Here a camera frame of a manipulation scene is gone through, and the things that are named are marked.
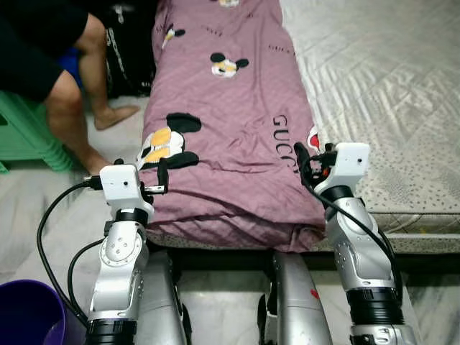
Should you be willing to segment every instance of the purple duvet cover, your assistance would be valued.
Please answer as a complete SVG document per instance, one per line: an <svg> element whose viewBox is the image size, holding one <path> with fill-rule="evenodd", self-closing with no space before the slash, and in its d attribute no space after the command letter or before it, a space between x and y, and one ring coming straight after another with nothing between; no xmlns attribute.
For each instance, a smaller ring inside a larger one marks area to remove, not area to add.
<svg viewBox="0 0 460 345"><path fill-rule="evenodd" d="M278 0L168 0L153 29L157 76L144 117L149 233L218 247L309 250L323 209L300 184L293 145L318 146Z"/></svg>

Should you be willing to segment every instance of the cartoon print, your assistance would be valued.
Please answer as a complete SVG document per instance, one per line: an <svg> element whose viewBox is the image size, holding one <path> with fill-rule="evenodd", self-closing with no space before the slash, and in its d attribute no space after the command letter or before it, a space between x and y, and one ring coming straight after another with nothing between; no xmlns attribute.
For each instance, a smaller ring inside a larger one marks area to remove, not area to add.
<svg viewBox="0 0 460 345"><path fill-rule="evenodd" d="M315 150L317 155L321 153L321 146L319 144L318 130L316 129L316 126L313 126L310 130L310 134L307 138L307 145L312 150Z"/></svg>
<svg viewBox="0 0 460 345"><path fill-rule="evenodd" d="M222 7L235 7L239 5L239 0L211 0L218 1Z"/></svg>
<svg viewBox="0 0 460 345"><path fill-rule="evenodd" d="M225 55L221 52L213 53L211 55L211 61L214 63L211 68L212 73L224 78L233 77L238 69L245 68L249 64L247 59L239 59L234 63L225 58Z"/></svg>
<svg viewBox="0 0 460 345"><path fill-rule="evenodd" d="M163 44L161 45L161 49L165 49L166 44L173 38L173 37L180 37L185 35L185 30L184 29L177 29L174 30L174 24L171 24L167 28L166 36L165 39L163 40Z"/></svg>
<svg viewBox="0 0 460 345"><path fill-rule="evenodd" d="M160 158L165 158L168 169L197 165L199 158L193 152L185 151L182 133L194 133L201 129L201 121L187 113L173 113L166 116L167 127L151 133L137 155L137 169L157 167Z"/></svg>

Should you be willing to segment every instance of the black wire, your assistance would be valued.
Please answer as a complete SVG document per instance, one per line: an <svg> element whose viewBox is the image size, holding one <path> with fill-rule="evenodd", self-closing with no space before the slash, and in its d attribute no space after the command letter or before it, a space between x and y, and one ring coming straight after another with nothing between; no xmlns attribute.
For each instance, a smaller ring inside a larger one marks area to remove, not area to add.
<svg viewBox="0 0 460 345"><path fill-rule="evenodd" d="M69 265L69 269L67 271L67 289L69 291L69 297L70 297L70 301L72 302L73 306L75 307L75 309L82 315L84 316L86 319L88 319L88 317L86 316L85 312L80 308L76 298L75 298L75 294L73 293L73 269L75 268L75 264L77 263L77 260L78 258L84 253L86 252L87 250L95 247L95 246L98 246L99 244L101 244L102 242L104 241L104 239L99 239L98 241L95 241L93 243L90 243L88 244L87 246L83 247L82 249L80 249L77 254L75 254L75 256L72 258L72 261L70 262L70 265Z"/></svg>
<svg viewBox="0 0 460 345"><path fill-rule="evenodd" d="M385 253L387 256L388 260L390 261L391 264L391 271L393 274L393 277L395 279L395 285L396 285L396 293L397 293L397 298L400 302L400 304L403 302L403 279L401 278L401 271L399 271L397 262L396 262L396 256L395 253L393 252L393 249L391 247L390 241L388 241L388 238L384 235L383 231L378 231L379 235L382 237L383 242L381 239L379 239L367 226L365 226L361 221L356 219L354 216L352 216L350 213L346 212L344 209L341 207L337 206L335 203L332 203L328 199L324 198L323 196L317 194L310 184L307 181L303 181L303 185L307 188L307 190L310 192L312 196L317 198L320 202L326 204L333 210L342 213L344 216L348 217L351 219L356 225L358 225L361 229L366 232L373 240L374 242L380 247L380 249Z"/></svg>
<svg viewBox="0 0 460 345"><path fill-rule="evenodd" d="M72 305L72 303L69 301L67 296L65 295L63 289L61 289L58 281L56 280L56 276L52 273L50 263L48 262L45 251L43 250L43 243L42 243L42 236L43 236L43 230L45 228L46 221L48 220L48 217L50 216L52 210L54 207L56 207L59 202L64 199L64 197L67 196L67 194L72 193L74 190L77 190L79 188L84 188L87 187L87 183L79 183L77 185L74 185L73 187L70 187L67 189L64 193L59 195L48 207L46 210L45 214L42 217L42 220L40 222L40 225L38 226L37 230L37 248L38 248L38 254L40 255L40 259L42 260L43 266L45 267L46 273L48 274L48 277L51 280L52 286L56 290L57 294L59 295L60 299L64 302L65 306L72 311L72 313L75 315L75 317L85 326L88 326L88 319L85 318L83 315L81 315L76 308Z"/></svg>

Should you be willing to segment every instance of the knee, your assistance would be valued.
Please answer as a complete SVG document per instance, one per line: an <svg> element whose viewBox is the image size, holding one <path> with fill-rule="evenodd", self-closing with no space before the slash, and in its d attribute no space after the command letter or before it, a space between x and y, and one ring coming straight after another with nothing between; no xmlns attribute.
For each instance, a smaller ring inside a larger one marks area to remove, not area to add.
<svg viewBox="0 0 460 345"><path fill-rule="evenodd" d="M79 39L79 46L86 52L100 50L106 46L106 28L104 24L92 14L88 15L85 31Z"/></svg>
<svg viewBox="0 0 460 345"><path fill-rule="evenodd" d="M81 115L83 109L83 99L75 79L69 72L64 70L50 94L45 100L45 105L50 114Z"/></svg>

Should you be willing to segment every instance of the blue object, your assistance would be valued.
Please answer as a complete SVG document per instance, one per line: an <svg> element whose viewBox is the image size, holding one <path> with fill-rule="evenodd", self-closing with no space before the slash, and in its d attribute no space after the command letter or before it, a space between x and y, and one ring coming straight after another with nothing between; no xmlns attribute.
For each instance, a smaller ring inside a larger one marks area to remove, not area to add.
<svg viewBox="0 0 460 345"><path fill-rule="evenodd" d="M78 50L69 48L64 55L57 59L57 62L75 78L78 86L82 88L83 84L78 72Z"/></svg>
<svg viewBox="0 0 460 345"><path fill-rule="evenodd" d="M85 332L48 285L36 280L0 285L0 343L81 345Z"/></svg>

